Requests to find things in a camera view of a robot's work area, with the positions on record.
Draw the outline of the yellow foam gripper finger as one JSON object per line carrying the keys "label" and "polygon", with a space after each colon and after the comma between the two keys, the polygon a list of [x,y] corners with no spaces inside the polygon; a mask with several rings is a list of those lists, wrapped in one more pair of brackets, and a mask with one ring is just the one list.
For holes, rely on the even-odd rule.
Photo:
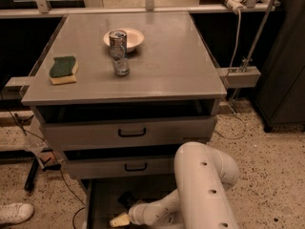
{"label": "yellow foam gripper finger", "polygon": [[119,216],[110,220],[110,226],[112,228],[127,226],[131,223],[130,217],[127,213],[122,213]]}

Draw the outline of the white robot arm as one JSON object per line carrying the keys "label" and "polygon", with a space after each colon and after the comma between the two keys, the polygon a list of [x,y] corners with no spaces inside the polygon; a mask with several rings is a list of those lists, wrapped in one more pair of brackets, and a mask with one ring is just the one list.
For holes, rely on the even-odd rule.
{"label": "white robot arm", "polygon": [[136,202],[110,220],[112,228],[239,229],[226,191],[239,170],[228,154],[199,142],[181,145],[174,156],[176,189],[150,203]]}

